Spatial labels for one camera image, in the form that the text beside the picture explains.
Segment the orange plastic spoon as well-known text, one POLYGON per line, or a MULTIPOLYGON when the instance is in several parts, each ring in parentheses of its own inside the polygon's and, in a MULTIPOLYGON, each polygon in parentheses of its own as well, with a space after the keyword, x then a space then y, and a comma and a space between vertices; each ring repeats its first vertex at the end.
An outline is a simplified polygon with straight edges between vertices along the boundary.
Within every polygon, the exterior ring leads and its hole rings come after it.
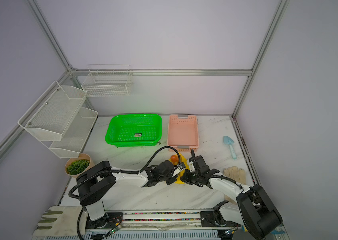
POLYGON ((178 165, 178 163, 179 163, 179 158, 178 158, 177 155, 172 155, 172 156, 170 157, 170 161, 171 161, 174 165, 178 165))

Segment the yellow paper napkin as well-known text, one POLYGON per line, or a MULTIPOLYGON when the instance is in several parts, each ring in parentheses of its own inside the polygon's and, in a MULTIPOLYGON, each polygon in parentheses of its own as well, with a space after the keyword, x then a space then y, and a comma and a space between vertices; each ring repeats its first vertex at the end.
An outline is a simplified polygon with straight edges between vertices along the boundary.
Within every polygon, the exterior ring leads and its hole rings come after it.
POLYGON ((181 177, 184 175, 185 170, 189 170, 188 160, 180 153, 180 160, 181 160, 181 172, 178 174, 175 184, 184 184, 181 180, 181 177))

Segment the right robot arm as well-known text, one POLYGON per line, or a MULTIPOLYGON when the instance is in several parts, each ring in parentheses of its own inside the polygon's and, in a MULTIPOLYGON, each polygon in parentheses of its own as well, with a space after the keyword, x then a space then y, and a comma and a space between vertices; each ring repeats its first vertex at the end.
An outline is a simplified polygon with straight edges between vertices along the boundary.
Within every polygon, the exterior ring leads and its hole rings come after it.
POLYGON ((178 162, 183 174, 180 180, 188 185, 219 191, 236 203, 222 201, 214 206, 211 216, 206 218, 211 224, 218 227, 238 224, 256 240, 264 240, 283 224, 279 211, 260 185, 241 184, 219 170, 211 169, 194 151, 191 154, 186 164, 178 162))

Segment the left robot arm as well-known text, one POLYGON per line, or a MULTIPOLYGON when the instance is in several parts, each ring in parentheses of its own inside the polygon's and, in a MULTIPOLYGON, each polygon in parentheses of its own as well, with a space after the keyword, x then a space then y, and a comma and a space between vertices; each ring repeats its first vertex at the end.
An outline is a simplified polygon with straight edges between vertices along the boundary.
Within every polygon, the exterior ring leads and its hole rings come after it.
POLYGON ((103 197, 112 187, 149 188, 161 182, 171 185, 185 169, 185 163, 173 165, 166 160, 158 166, 146 167, 139 172, 112 168, 108 161, 103 161, 80 174, 76 178, 77 184, 69 191, 68 196, 79 200, 90 220, 95 222, 106 217, 103 197))

